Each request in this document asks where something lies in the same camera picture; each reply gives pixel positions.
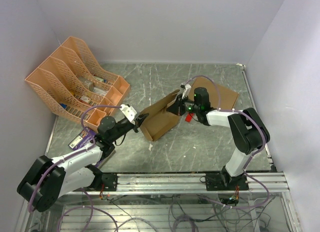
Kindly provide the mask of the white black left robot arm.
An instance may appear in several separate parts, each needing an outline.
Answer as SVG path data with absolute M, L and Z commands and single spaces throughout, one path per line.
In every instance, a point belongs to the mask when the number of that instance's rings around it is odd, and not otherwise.
M 105 116 L 94 139 L 85 146 L 55 158 L 38 157 L 17 186 L 17 193 L 28 201 L 31 210 L 44 212 L 69 192 L 103 188 L 108 182 L 97 163 L 111 155 L 117 139 L 131 130 L 137 132 L 147 117 L 145 113 L 137 115 L 133 121 L 127 117 L 116 121 L 112 116 Z

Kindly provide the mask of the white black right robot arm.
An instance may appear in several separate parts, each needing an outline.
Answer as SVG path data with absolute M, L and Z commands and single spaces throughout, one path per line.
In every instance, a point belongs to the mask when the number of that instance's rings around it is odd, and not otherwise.
M 206 88 L 195 88 L 193 100 L 187 96 L 191 86 L 182 84 L 181 88 L 183 92 L 176 96 L 174 103 L 166 109 L 167 112 L 177 116 L 195 114 L 196 120 L 205 126 L 230 128 L 235 149 L 220 172 L 220 184 L 226 190 L 233 189 L 253 156 L 270 141 L 266 126 L 252 107 L 244 110 L 213 108 Z

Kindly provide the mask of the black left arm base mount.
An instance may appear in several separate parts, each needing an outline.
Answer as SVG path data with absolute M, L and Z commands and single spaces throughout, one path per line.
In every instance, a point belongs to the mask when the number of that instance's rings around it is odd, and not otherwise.
M 86 188 L 87 191 L 115 192 L 118 186 L 118 175 L 116 173 L 102 173 L 94 178 L 93 182 Z

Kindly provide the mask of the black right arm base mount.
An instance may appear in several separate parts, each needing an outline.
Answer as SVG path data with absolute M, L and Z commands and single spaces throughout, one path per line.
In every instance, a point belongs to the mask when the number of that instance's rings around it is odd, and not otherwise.
M 221 172 L 206 173 L 204 183 L 207 191 L 248 191 L 249 185 L 247 177 L 241 174 L 236 177 L 230 177 L 228 174 Z

